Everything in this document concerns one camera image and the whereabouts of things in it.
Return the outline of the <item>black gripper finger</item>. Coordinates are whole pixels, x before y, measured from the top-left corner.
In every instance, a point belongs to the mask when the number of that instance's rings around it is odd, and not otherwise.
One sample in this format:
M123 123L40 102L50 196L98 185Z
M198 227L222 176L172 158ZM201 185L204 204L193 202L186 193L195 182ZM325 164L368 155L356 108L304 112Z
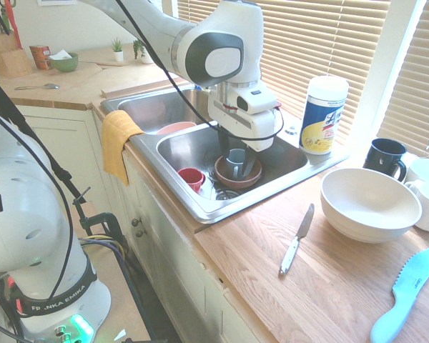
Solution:
M230 134L222 127L218 128L217 133L222 156L227 159L230 155Z
M257 159L257 152L254 149L246 146L244 151L245 158L242 163L242 171L240 174L242 178L246 178L251 173Z

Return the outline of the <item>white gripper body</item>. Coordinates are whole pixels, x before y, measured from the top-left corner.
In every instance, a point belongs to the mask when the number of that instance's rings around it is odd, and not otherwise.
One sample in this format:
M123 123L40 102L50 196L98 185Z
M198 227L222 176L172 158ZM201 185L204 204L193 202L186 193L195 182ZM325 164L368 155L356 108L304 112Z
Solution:
M208 114L223 129L232 135L243 137L243 142L255 151L263 151L271 147L275 129L275 115L272 110L248 114L242 109L227 109L217 99L216 92L209 93Z

